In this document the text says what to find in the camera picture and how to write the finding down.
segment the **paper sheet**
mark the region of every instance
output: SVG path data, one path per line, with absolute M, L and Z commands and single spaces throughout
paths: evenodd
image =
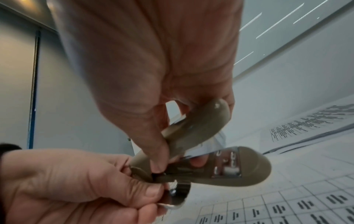
M 323 105 L 261 132 L 260 152 L 290 146 L 354 123 L 354 95 Z
M 186 204 L 156 223 L 354 223 L 354 133 L 269 158 L 263 183 L 193 185 Z

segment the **fingernail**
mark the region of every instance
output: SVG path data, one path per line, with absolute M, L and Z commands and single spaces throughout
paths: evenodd
M 163 170 L 154 161 L 150 161 L 151 172 L 162 173 Z
M 155 197 L 161 190 L 161 184 L 151 184 L 145 192 L 145 196 L 147 197 Z

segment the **wall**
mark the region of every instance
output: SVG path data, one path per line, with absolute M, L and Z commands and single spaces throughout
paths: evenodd
M 36 27 L 0 8 L 0 142 L 27 147 Z
M 79 148 L 133 155 L 128 136 L 99 113 L 57 35 L 42 31 L 34 148 Z
M 230 144 L 271 123 L 354 94 L 354 9 L 341 14 L 233 85 Z

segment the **hand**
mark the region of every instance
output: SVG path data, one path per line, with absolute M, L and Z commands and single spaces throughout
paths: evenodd
M 166 102 L 187 114 L 222 98 L 232 111 L 243 0 L 48 1 L 76 72 L 153 172 L 169 158 Z
M 3 155 L 6 223 L 147 224 L 166 211 L 164 187 L 130 176 L 126 155 L 79 150 L 18 150 Z

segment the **metal tool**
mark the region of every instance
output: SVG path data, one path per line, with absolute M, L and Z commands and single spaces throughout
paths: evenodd
M 162 131 L 169 144 L 170 158 L 180 156 L 163 173 L 150 169 L 150 159 L 140 151 L 130 163 L 133 178 L 150 183 L 171 183 L 159 205 L 177 209 L 185 202 L 191 183 L 216 186 L 251 186 L 264 181 L 271 173 L 271 164 L 262 154 L 248 147 L 225 148 L 221 129 L 230 120 L 226 101 L 216 99 L 189 113 Z M 194 167 L 190 158 L 208 156 L 206 164 Z

